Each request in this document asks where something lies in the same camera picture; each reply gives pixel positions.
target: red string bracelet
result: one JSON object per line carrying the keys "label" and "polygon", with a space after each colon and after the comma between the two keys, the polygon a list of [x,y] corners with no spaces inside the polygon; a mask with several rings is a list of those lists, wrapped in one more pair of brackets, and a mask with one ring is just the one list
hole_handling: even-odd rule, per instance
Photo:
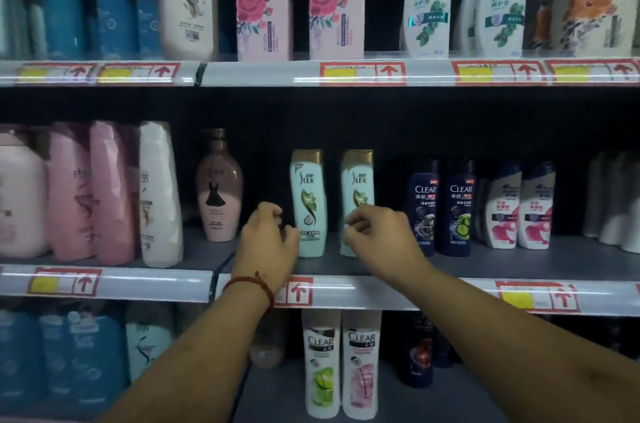
{"label": "red string bracelet", "polygon": [[255,283],[256,285],[260,285],[262,290],[264,290],[264,292],[267,294],[267,297],[269,297],[269,308],[273,308],[273,304],[274,304],[273,292],[267,286],[264,280],[260,278],[259,272],[256,271],[255,276],[236,276],[236,278],[232,278],[227,282],[227,285],[224,286],[222,291],[225,291],[230,285],[233,285],[236,282],[250,282],[250,283]]}

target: red arrow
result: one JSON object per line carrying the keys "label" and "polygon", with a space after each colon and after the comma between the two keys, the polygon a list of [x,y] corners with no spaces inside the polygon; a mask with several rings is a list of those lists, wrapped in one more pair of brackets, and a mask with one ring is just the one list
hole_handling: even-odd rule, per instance
{"label": "red arrow", "polygon": [[156,72],[158,73],[158,76],[160,78],[163,78],[164,77],[164,73],[170,73],[171,70],[169,68],[167,68],[167,66],[162,66],[162,67],[156,69]]}
{"label": "red arrow", "polygon": [[75,68],[70,69],[69,72],[73,73],[74,77],[77,78],[80,76],[80,73],[86,73],[86,69],[84,66],[76,66]]}
{"label": "red arrow", "polygon": [[569,304],[567,303],[566,299],[571,298],[571,294],[565,292],[564,290],[562,290],[561,288],[558,289],[558,291],[556,292],[556,298],[561,298],[562,299],[562,306],[563,308],[568,308]]}
{"label": "red arrow", "polygon": [[532,66],[529,66],[528,64],[523,64],[518,68],[518,71],[524,71],[525,74],[527,75],[527,81],[531,81],[531,73],[533,71],[537,71],[537,69],[533,68]]}
{"label": "red arrow", "polygon": [[396,68],[394,68],[393,66],[385,66],[384,68],[382,68],[380,70],[381,73],[387,73],[387,76],[390,78],[391,77],[391,73],[397,73],[398,70],[396,70]]}
{"label": "red arrow", "polygon": [[614,71],[621,71],[622,74],[627,75],[628,73],[630,73],[631,71],[633,71],[632,68],[629,68],[629,66],[625,66],[624,64],[617,64],[615,68],[613,68]]}
{"label": "red arrow", "polygon": [[307,289],[304,288],[299,283],[296,283],[295,285],[292,286],[291,293],[295,293],[296,294],[296,302],[300,303],[300,294],[301,293],[307,293]]}
{"label": "red arrow", "polygon": [[86,292],[86,286],[91,283],[91,278],[89,276],[83,276],[77,279],[77,283],[80,283],[80,285],[82,285],[82,291]]}

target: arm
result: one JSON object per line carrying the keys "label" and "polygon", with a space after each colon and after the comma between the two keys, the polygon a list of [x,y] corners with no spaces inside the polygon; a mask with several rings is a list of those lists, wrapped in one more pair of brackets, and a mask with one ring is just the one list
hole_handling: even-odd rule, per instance
{"label": "arm", "polygon": [[345,240],[451,341],[512,421],[640,421],[636,362],[445,274],[402,212],[362,206]]}
{"label": "arm", "polygon": [[[260,277],[276,293],[298,258],[300,235],[263,202],[242,230],[232,278]],[[259,285],[230,285],[202,317],[117,400],[101,423],[226,422],[249,346],[269,308]]]}

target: black dress illustration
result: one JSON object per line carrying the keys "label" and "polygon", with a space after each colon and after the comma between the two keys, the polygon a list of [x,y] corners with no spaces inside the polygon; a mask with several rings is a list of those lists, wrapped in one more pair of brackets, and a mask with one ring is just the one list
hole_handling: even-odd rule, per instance
{"label": "black dress illustration", "polygon": [[205,202],[207,206],[211,206],[212,208],[219,208],[224,206],[226,202],[224,199],[220,197],[218,194],[218,185],[216,187],[213,184],[209,183],[209,197],[207,197],[207,201]]}

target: orange flower illustration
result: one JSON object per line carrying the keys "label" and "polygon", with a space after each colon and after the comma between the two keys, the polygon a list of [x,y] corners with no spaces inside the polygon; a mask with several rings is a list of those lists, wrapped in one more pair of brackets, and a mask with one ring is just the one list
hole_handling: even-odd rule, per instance
{"label": "orange flower illustration", "polygon": [[596,19],[606,14],[613,0],[569,0],[569,10],[564,13],[563,20]]}
{"label": "orange flower illustration", "polygon": [[551,40],[551,7],[544,7],[538,11],[533,24],[533,39]]}

